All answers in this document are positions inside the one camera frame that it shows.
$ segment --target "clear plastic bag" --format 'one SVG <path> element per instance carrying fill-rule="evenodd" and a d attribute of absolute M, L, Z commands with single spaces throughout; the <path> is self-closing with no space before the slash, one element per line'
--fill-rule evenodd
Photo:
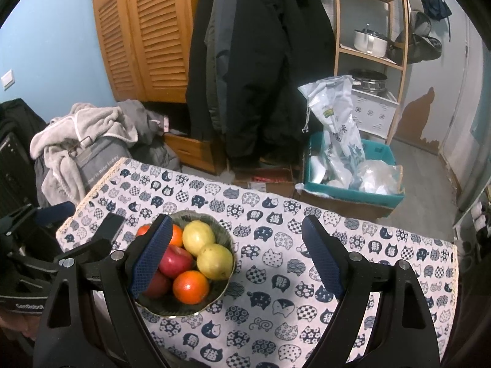
<path fill-rule="evenodd" d="M 361 162 L 353 175 L 350 189 L 381 195 L 401 193 L 402 166 L 391 166 L 382 160 Z"/>
<path fill-rule="evenodd" d="M 353 173 L 365 160 L 360 133 L 353 120 L 351 76 L 330 77 L 299 87 L 313 114 L 323 124 L 321 161 L 335 186 L 348 188 Z"/>

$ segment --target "lemon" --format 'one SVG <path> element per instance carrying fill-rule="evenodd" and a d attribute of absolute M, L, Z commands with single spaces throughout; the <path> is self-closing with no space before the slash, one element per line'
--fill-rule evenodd
<path fill-rule="evenodd" d="M 227 280 L 234 269 L 232 253 L 218 243 L 204 246 L 196 259 L 198 270 L 211 280 Z"/>
<path fill-rule="evenodd" d="M 208 224 L 194 220 L 184 227 L 184 249 L 193 256 L 196 257 L 201 248 L 209 243 L 215 243 L 215 235 Z"/>

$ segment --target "cat-patterned tablecloth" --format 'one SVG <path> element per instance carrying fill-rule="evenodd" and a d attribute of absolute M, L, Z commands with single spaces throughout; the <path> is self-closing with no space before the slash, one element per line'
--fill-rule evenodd
<path fill-rule="evenodd" d="M 225 296 L 201 313 L 162 318 L 141 309 L 159 347 L 209 366 L 301 367 L 326 329 L 337 300 L 322 285 L 302 243 L 303 217 L 314 214 L 348 251 L 411 263 L 435 323 L 440 355 L 457 301 L 457 252 L 446 241 L 344 218 L 284 197 L 211 182 L 123 158 L 57 233 L 64 250 L 90 240 L 108 212 L 126 217 L 113 249 L 159 213 L 191 209 L 214 216 L 233 238 L 237 265 Z M 350 360 L 363 355 L 378 304 L 370 296 Z"/>

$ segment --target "wooden cabinet door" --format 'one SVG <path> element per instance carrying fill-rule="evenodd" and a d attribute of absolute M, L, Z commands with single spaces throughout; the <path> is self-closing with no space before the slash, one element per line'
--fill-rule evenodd
<path fill-rule="evenodd" d="M 116 100 L 146 100 L 132 43 L 127 0 L 93 0 L 97 36 Z"/>
<path fill-rule="evenodd" d="M 128 0 L 128 6 L 147 99 L 186 102 L 191 0 Z"/>

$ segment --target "black suitcase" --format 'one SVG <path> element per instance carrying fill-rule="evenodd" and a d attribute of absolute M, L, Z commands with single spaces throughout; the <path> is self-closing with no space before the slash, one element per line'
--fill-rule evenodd
<path fill-rule="evenodd" d="M 38 205 L 33 162 L 10 132 L 0 140 L 0 217 L 29 203 Z"/>

